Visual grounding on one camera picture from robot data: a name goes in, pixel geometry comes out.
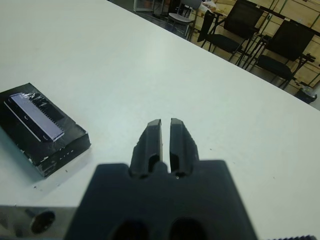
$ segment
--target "white table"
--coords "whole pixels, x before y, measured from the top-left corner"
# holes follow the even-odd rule
[[[0,205],[77,206],[157,118],[168,164],[175,117],[227,162],[261,239],[320,238],[320,112],[251,73],[105,0],[0,0],[0,91],[28,82],[92,146],[42,179],[1,130]]]

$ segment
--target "chair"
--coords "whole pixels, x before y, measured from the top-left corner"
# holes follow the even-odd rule
[[[235,2],[231,12],[226,19],[219,22],[219,15],[216,16],[215,25],[209,34],[208,31],[210,27],[208,28],[208,23],[210,22],[212,16],[207,15],[207,18],[206,16],[204,16],[203,25],[205,25],[205,27],[202,26],[197,41],[201,42],[204,40],[201,47],[205,45],[206,41],[210,42],[209,51],[211,49],[211,45],[214,45],[213,52],[215,51],[216,47],[219,47],[220,49],[231,53],[232,55],[229,58],[230,61],[236,54],[236,52],[242,50],[242,44],[244,43],[244,41],[248,40],[248,43],[244,50],[244,52],[246,52],[250,39],[252,38],[253,34],[258,31],[255,26],[263,13],[264,11],[262,9],[257,8],[245,1],[238,0]],[[223,22],[225,30],[243,39],[240,43],[224,35],[215,34],[217,26]]]
[[[294,78],[296,72],[307,62],[314,62],[315,58],[309,54],[303,55],[304,50],[314,37],[314,33],[310,31],[306,26],[303,26],[294,21],[284,20],[275,35],[266,43],[260,56],[253,64],[250,72],[255,66],[265,69],[275,74],[272,81],[277,77],[284,79],[282,89],[285,89],[290,81]],[[279,54],[287,59],[286,63],[282,63],[273,59],[270,56],[263,55],[265,50],[269,50],[276,54]],[[299,58],[299,63],[295,71],[291,72],[291,69],[287,66],[289,61],[296,61]]]
[[[169,20],[173,21],[172,30],[174,29],[176,23],[185,25],[184,36],[187,37],[188,26],[191,23],[193,23],[191,26],[189,36],[187,37],[188,40],[191,39],[192,32],[195,28],[195,24],[196,24],[196,20],[197,20],[197,16],[198,16],[198,9],[200,7],[201,2],[202,2],[202,0],[181,0],[177,13],[170,12],[168,15],[167,23],[169,23]],[[194,20],[189,19],[189,16],[188,16],[188,13],[190,14],[191,10],[184,11],[183,6],[188,6],[188,7],[192,8],[193,10],[196,10]]]

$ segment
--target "black box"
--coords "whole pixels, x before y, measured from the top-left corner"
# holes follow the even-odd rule
[[[91,145],[88,133],[30,83],[0,93],[0,126],[43,177]]]

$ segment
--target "chair backrest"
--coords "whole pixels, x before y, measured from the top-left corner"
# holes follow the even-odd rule
[[[181,3],[191,7],[192,9],[198,9],[202,0],[181,0]]]
[[[210,27],[215,19],[215,14],[207,10],[204,14],[203,18],[203,24],[201,27],[201,30],[199,32],[198,42],[201,42],[206,39],[206,36],[208,35],[208,32],[210,30]]]
[[[284,20],[266,49],[295,61],[304,52],[314,35],[306,26]]]
[[[255,26],[263,13],[262,9],[238,0],[225,19],[224,29],[243,39],[249,39],[254,34]]]

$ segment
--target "chair seat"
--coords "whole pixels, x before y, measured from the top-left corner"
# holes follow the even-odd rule
[[[181,22],[183,24],[189,24],[189,23],[193,22],[192,19],[186,18],[186,17],[181,16],[181,15],[179,15],[177,13],[172,13],[171,12],[171,13],[169,13],[169,17],[174,19],[174,20],[176,20],[176,21],[178,21],[178,22]]]
[[[206,37],[206,40],[217,46],[218,48],[225,50],[228,53],[233,53],[239,47],[239,43],[221,34],[211,34]]]
[[[276,74],[281,78],[287,80],[291,80],[293,78],[293,74],[287,65],[277,60],[274,60],[269,56],[262,55],[257,62],[257,66],[273,74]]]

